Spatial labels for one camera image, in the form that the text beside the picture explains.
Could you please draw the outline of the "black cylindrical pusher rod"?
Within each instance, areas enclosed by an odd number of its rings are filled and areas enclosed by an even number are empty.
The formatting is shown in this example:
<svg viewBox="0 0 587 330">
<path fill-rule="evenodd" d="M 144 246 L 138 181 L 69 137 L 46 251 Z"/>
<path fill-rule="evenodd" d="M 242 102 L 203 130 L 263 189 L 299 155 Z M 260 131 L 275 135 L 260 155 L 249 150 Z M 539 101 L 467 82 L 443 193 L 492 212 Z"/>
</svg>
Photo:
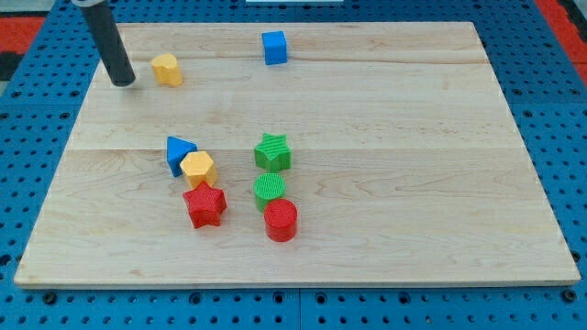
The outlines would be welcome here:
<svg viewBox="0 0 587 330">
<path fill-rule="evenodd" d="M 72 0 L 94 40 L 111 83 L 129 86 L 136 80 L 127 51 L 107 0 Z"/>
</svg>

